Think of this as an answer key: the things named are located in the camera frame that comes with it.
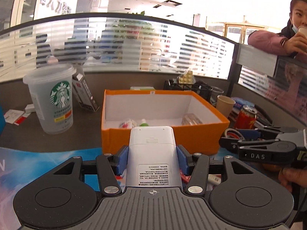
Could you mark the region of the operator right hand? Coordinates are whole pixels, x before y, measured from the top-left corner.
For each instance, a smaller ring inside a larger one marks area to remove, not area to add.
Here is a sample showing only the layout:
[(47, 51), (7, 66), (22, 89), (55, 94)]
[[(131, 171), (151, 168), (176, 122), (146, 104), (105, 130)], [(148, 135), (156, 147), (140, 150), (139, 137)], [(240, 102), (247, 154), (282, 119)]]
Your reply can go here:
[(278, 175), (278, 179), (283, 187), (292, 192), (292, 183), (303, 188), (307, 187), (307, 170), (283, 168)]

